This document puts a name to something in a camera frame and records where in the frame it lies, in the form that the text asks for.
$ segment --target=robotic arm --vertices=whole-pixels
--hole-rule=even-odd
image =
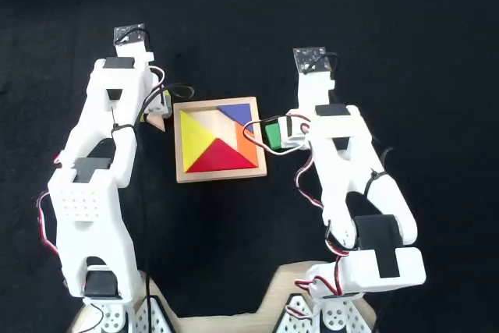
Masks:
[[[341,313],[346,301],[365,292],[423,284],[426,273],[420,251],[410,247],[417,237],[416,221],[373,149],[359,109],[340,103],[334,94],[328,56],[336,54],[325,48],[293,52],[299,107],[278,120],[281,148],[301,144],[310,150],[322,186],[326,244],[337,255],[333,263],[311,267],[296,285],[313,299],[313,331],[328,331],[327,319],[318,317],[326,316],[325,310]],[[303,116],[309,120],[305,124]],[[352,191],[363,194],[380,214],[352,217],[345,201]],[[328,328],[342,328],[329,323]]]
[[[146,52],[145,34],[143,25],[116,28],[118,57],[95,62],[80,120],[55,160],[61,167],[48,183],[69,292],[100,306],[105,312],[101,327],[110,333],[124,327],[134,331],[133,304],[143,286],[133,242],[122,220],[118,189],[129,185],[132,174],[137,147],[132,126],[145,100],[162,90],[150,70],[154,56]],[[145,112],[170,115],[164,93],[155,94],[159,95]],[[89,158],[106,138],[115,142],[113,159]],[[104,264],[87,265],[88,257],[98,257]]]

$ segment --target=orange triangle piece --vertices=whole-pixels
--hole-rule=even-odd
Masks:
[[[249,142],[242,134],[243,126],[235,122],[235,136],[237,137],[237,151],[253,164],[258,165],[257,146]]]
[[[217,138],[190,166],[187,173],[225,171],[228,169],[255,168],[248,159]]]

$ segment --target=black cloth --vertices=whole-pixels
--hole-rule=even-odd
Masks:
[[[395,151],[387,169],[419,226],[427,281],[395,293],[383,331],[493,331],[497,267],[497,0],[0,0],[2,331],[63,331],[80,306],[39,240],[34,202],[115,26],[145,23],[167,80],[199,100],[296,106],[292,48],[341,56],[338,96]],[[320,212],[293,187],[306,153],[268,176],[175,183],[173,131],[142,126],[149,238],[136,174],[120,192],[139,266],[180,316],[259,306],[280,264],[332,260]],[[306,184],[317,193],[317,177]]]

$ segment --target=perforated panel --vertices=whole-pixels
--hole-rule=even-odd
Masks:
[[[60,190],[62,210],[67,218],[77,221],[96,221],[99,219],[100,200],[94,190]]]
[[[332,300],[322,309],[324,325],[332,331],[340,331],[346,326],[347,333],[370,333],[355,304],[350,301]]]
[[[150,315],[153,333],[175,333],[169,326],[167,318],[163,315],[163,311],[157,304],[155,298],[150,299]],[[139,310],[136,312],[136,323],[135,331],[136,333],[147,333],[148,326],[147,323],[147,301],[144,300]]]

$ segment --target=red and white wire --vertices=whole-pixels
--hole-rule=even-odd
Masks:
[[[295,280],[295,286],[298,286],[301,290],[305,290],[306,292],[310,293],[309,291],[310,284],[315,284],[317,280],[321,281],[333,295],[335,296],[341,295],[338,294],[338,290],[333,285],[331,285],[328,280],[319,275],[314,276],[311,280],[300,280],[300,279]]]
[[[324,242],[326,243],[327,249],[330,250],[334,255],[338,255],[339,257],[347,257],[349,255],[348,251],[337,249],[327,239],[325,239]]]
[[[312,316],[309,314],[304,314],[302,311],[297,310],[294,307],[289,306],[288,304],[284,306],[284,311],[286,311],[287,314],[293,316],[295,319],[298,320],[308,320],[312,322]]]
[[[324,205],[322,204],[322,202],[320,200],[312,197],[310,194],[304,192],[302,190],[302,188],[300,187],[300,185],[299,185],[299,179],[300,179],[300,177],[302,176],[303,173],[305,173],[306,171],[308,171],[312,165],[313,165],[313,155],[310,152],[310,156],[307,159],[307,161],[305,162],[305,164],[303,165],[303,167],[301,167],[298,171],[296,171],[296,174],[295,174],[295,186],[298,189],[299,193],[302,194],[312,205],[314,205],[315,207],[318,207],[320,209],[323,209]]]
[[[50,242],[47,239],[47,233],[45,231],[45,216],[44,216],[44,211],[41,209],[41,202],[42,202],[42,200],[46,196],[48,196],[49,194],[50,193],[48,191],[45,191],[42,194],[40,194],[40,196],[37,199],[38,224],[40,226],[41,242],[58,256],[59,255],[59,251],[57,250],[57,247],[54,245],[54,243]]]

